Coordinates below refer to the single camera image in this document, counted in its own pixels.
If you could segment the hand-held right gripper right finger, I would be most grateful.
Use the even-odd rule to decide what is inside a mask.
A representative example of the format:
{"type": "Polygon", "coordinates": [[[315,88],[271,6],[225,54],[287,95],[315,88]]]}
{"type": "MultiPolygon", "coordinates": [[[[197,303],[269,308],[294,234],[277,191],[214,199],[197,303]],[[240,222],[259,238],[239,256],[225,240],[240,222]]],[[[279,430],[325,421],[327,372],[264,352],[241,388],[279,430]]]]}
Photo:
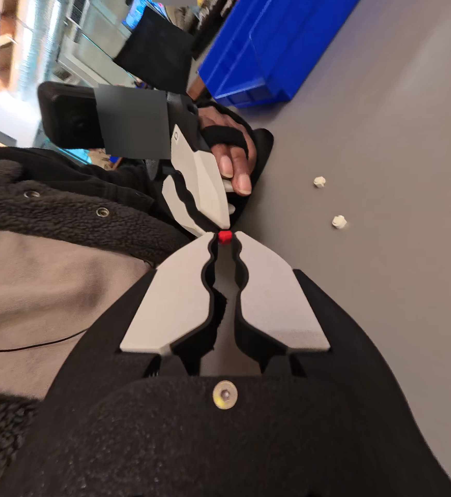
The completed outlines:
{"type": "Polygon", "coordinates": [[[330,350],[329,341],[294,269],[243,232],[232,238],[234,337],[239,350],[264,372],[273,357],[330,350]]]}

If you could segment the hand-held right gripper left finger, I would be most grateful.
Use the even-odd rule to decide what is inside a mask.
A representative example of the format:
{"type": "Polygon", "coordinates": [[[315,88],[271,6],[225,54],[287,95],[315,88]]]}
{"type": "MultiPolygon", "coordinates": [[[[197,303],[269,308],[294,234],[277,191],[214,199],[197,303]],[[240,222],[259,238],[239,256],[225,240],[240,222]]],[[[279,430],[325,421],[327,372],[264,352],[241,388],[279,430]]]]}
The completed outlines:
{"type": "Polygon", "coordinates": [[[120,351],[178,357],[189,375],[214,350],[226,310],[215,288],[218,234],[205,233],[161,263],[120,343],[120,351]]]}

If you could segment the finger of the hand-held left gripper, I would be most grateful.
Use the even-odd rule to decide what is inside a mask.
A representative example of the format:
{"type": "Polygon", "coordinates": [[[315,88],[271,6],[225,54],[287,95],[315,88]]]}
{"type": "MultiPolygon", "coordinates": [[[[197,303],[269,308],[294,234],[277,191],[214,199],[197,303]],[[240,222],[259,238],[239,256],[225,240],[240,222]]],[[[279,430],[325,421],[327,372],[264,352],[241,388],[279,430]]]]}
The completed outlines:
{"type": "Polygon", "coordinates": [[[180,227],[197,238],[206,234],[206,221],[202,219],[195,199],[187,190],[182,176],[167,176],[162,185],[162,195],[172,217],[180,227]]]}
{"type": "Polygon", "coordinates": [[[216,159],[199,130],[175,124],[171,133],[171,164],[184,178],[193,196],[205,229],[229,229],[230,214],[226,189],[217,168],[216,159]]]}

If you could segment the person's left hand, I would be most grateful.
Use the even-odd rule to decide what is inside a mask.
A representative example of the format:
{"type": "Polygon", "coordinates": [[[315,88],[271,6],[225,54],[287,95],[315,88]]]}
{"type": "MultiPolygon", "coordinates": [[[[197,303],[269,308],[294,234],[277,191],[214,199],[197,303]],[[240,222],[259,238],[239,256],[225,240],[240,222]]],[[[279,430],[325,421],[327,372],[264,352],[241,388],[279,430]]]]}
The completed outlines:
{"type": "Polygon", "coordinates": [[[256,165],[257,151],[247,129],[212,106],[199,108],[198,115],[202,130],[211,126],[222,126],[237,129],[244,136],[248,154],[240,147],[227,144],[217,144],[210,147],[210,150],[216,159],[221,176],[231,181],[234,192],[241,196],[250,195],[252,193],[251,173],[256,165]]]}

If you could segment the dark grey fleece jacket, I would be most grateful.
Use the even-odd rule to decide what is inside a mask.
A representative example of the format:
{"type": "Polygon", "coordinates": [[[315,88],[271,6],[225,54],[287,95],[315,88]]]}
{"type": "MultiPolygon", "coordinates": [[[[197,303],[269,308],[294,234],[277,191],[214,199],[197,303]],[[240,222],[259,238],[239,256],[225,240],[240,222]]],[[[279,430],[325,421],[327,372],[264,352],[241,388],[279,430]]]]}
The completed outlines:
{"type": "Polygon", "coordinates": [[[143,165],[0,148],[0,479],[81,336],[189,242],[143,165]]]}

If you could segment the black high-back chair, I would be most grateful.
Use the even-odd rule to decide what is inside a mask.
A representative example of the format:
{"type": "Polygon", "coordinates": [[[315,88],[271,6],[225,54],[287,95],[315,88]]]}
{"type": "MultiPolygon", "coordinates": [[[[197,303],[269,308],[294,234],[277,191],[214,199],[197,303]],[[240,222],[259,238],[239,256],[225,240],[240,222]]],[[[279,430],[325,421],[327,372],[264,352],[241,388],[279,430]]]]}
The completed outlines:
{"type": "Polygon", "coordinates": [[[186,94],[194,37],[145,8],[113,62],[158,90],[186,94]]]}

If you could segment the beige sweatshirt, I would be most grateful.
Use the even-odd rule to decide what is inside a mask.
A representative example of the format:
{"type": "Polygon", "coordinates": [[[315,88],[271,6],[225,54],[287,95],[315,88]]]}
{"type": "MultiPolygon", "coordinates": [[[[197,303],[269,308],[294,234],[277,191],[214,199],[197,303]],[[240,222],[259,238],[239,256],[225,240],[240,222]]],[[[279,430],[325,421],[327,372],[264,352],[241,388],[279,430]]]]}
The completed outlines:
{"type": "Polygon", "coordinates": [[[42,399],[80,335],[150,270],[143,260],[0,231],[0,394],[42,399]]]}

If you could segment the silver ventilation duct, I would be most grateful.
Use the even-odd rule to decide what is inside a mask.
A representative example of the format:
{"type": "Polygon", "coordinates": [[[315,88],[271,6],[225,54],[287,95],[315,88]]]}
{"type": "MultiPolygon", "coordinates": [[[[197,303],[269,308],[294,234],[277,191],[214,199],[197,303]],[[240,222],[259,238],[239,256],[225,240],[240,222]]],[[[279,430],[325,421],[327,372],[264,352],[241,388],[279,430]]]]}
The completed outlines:
{"type": "Polygon", "coordinates": [[[58,47],[63,1],[18,1],[10,91],[32,99],[46,78],[58,47]]]}

